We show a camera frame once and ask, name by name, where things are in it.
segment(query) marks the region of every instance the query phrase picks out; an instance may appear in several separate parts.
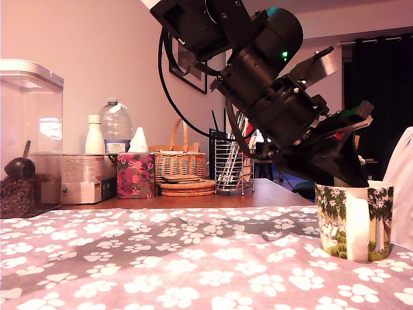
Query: water bottle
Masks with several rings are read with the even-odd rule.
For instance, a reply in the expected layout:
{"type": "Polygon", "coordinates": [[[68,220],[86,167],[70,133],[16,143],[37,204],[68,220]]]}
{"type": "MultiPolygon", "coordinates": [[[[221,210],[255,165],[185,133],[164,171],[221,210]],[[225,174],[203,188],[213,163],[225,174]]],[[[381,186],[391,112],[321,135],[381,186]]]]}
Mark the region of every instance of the water bottle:
{"type": "Polygon", "coordinates": [[[100,115],[106,153],[127,152],[133,135],[132,121],[127,108],[116,98],[109,98],[108,104],[102,108],[100,115]]]}

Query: metal utensil holder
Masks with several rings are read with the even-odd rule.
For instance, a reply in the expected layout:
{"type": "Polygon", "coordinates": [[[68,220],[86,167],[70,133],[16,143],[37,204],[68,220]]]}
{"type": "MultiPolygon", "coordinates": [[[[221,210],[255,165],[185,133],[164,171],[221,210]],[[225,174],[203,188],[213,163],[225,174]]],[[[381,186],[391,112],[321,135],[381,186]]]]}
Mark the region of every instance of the metal utensil holder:
{"type": "Polygon", "coordinates": [[[215,140],[215,193],[237,192],[254,187],[254,160],[245,159],[236,142],[215,140]]]}

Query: plastic bottle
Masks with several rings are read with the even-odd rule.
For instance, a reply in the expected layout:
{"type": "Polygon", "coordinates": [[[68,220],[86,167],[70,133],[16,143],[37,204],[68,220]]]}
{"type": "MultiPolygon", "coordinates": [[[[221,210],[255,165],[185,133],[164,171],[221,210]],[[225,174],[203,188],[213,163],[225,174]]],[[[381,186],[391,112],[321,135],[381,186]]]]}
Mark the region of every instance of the plastic bottle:
{"type": "Polygon", "coordinates": [[[89,132],[85,143],[86,154],[104,154],[105,141],[101,132],[101,116],[89,115],[89,132]]]}
{"type": "Polygon", "coordinates": [[[133,135],[132,121],[127,108],[116,98],[109,98],[108,104],[100,111],[102,134],[106,153],[127,152],[133,135]]]}

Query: mug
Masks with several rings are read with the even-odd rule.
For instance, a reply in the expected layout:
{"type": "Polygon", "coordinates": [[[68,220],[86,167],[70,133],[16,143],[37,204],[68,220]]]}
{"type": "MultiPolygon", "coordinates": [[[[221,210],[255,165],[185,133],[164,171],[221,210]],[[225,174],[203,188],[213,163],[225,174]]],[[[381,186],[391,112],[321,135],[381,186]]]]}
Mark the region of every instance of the mug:
{"type": "Polygon", "coordinates": [[[357,262],[390,254],[394,187],[383,181],[368,184],[316,185],[321,243],[328,254],[357,262]]]}

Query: wicker basket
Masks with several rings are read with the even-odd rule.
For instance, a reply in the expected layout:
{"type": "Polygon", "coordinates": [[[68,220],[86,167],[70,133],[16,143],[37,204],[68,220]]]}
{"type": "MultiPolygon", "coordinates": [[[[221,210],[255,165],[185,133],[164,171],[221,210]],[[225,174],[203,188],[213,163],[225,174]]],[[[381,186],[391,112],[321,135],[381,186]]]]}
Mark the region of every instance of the wicker basket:
{"type": "Polygon", "coordinates": [[[172,131],[170,145],[155,145],[149,147],[149,152],[155,152],[155,181],[157,183],[163,182],[162,177],[169,174],[193,174],[202,179],[205,178],[207,173],[205,154],[199,152],[199,143],[188,146],[188,125],[181,118],[178,119],[172,131]],[[181,122],[183,123],[184,145],[175,145],[176,131],[181,122]]]}

